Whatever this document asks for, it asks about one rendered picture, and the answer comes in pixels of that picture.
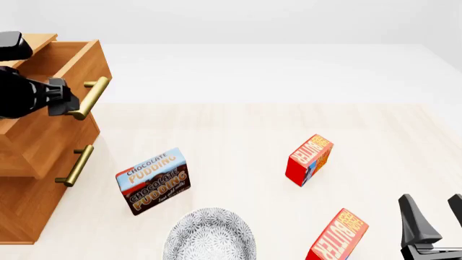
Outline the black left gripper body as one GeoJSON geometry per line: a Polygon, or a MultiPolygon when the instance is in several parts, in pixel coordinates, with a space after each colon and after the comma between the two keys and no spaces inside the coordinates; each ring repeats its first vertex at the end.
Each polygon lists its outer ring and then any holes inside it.
{"type": "Polygon", "coordinates": [[[65,79],[49,78],[45,86],[45,101],[49,105],[66,105],[69,102],[69,88],[65,79]]]}

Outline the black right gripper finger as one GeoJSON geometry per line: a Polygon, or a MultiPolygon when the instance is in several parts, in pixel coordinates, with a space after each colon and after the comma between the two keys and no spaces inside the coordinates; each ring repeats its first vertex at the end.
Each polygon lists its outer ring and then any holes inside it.
{"type": "Polygon", "coordinates": [[[462,227],[462,194],[454,194],[448,199],[449,206],[462,227]]]}
{"type": "Polygon", "coordinates": [[[398,199],[401,211],[401,246],[433,247],[443,237],[423,216],[410,194],[398,199]]]}

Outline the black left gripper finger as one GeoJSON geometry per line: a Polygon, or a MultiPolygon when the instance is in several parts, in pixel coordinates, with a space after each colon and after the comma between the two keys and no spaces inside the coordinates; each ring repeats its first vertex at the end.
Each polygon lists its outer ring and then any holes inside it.
{"type": "Polygon", "coordinates": [[[55,105],[48,106],[48,115],[49,116],[62,116],[67,114],[69,111],[78,110],[78,105],[71,103],[59,103],[55,105]]]}
{"type": "Polygon", "coordinates": [[[63,106],[65,111],[79,110],[79,99],[73,95],[68,87],[63,87],[63,106]]]}

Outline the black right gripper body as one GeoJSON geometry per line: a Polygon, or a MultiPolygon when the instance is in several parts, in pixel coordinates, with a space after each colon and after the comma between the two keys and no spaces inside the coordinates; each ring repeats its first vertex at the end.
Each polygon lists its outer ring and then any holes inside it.
{"type": "Polygon", "coordinates": [[[435,248],[429,242],[401,242],[404,260],[462,260],[462,248],[435,248]]]}

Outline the long brass drawer handle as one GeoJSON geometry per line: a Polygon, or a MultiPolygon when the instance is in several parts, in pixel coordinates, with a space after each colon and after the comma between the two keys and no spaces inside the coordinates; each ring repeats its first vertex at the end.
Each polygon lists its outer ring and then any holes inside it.
{"type": "Polygon", "coordinates": [[[79,110],[67,112],[66,116],[73,116],[78,121],[83,121],[90,114],[92,108],[107,88],[110,80],[107,77],[100,77],[96,82],[84,82],[84,87],[90,88],[83,101],[79,104],[79,110]]]}

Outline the closed wooden drawer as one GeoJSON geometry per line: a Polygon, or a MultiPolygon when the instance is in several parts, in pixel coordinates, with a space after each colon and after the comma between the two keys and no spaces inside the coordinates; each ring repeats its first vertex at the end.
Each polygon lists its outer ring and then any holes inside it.
{"type": "Polygon", "coordinates": [[[98,134],[92,115],[83,121],[40,113],[0,119],[0,177],[42,179],[78,138],[94,142],[98,134]]]}

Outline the wooden drawer with wide opening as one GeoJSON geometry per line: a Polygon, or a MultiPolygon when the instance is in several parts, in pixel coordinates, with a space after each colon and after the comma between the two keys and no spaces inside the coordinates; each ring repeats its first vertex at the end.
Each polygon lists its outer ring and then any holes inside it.
{"type": "Polygon", "coordinates": [[[0,66],[18,69],[21,75],[39,82],[47,83],[51,77],[65,79],[80,100],[90,91],[85,82],[112,79],[99,40],[51,41],[28,60],[0,62],[0,66]]]}

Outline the red butter box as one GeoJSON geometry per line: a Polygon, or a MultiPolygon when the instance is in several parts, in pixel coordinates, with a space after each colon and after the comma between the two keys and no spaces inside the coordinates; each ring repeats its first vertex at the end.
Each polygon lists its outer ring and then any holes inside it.
{"type": "Polygon", "coordinates": [[[341,209],[310,247],[305,260],[347,260],[369,225],[348,209],[341,209]]]}
{"type": "Polygon", "coordinates": [[[300,145],[289,157],[286,177],[302,187],[328,160],[334,144],[315,134],[300,145]]]}

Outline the wooden cabinet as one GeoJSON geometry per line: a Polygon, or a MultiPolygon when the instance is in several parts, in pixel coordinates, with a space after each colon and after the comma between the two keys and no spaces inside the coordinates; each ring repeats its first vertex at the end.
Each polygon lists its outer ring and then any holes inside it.
{"type": "MultiPolygon", "coordinates": [[[[55,34],[26,34],[23,38],[33,55],[47,43],[59,41],[55,34]]],[[[49,116],[46,108],[31,114],[39,113],[49,116]]],[[[55,178],[67,177],[79,157],[74,150],[93,143],[88,137],[78,138],[64,150],[42,179],[0,177],[0,244],[33,244],[37,241],[67,188],[62,183],[55,183],[55,178]]]]}

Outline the chocolate pudding box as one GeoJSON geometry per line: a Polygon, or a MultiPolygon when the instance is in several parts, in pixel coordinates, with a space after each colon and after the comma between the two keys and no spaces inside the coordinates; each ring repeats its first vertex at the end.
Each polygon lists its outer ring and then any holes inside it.
{"type": "Polygon", "coordinates": [[[117,173],[115,179],[135,216],[191,187],[186,159],[177,147],[117,173]]]}

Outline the grey patterned bowl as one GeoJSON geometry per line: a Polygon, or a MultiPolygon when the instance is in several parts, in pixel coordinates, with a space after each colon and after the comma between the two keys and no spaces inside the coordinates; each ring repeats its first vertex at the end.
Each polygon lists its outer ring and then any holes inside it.
{"type": "Polygon", "coordinates": [[[219,207],[197,209],[171,229],[162,260],[256,260],[250,227],[234,212],[219,207]]]}

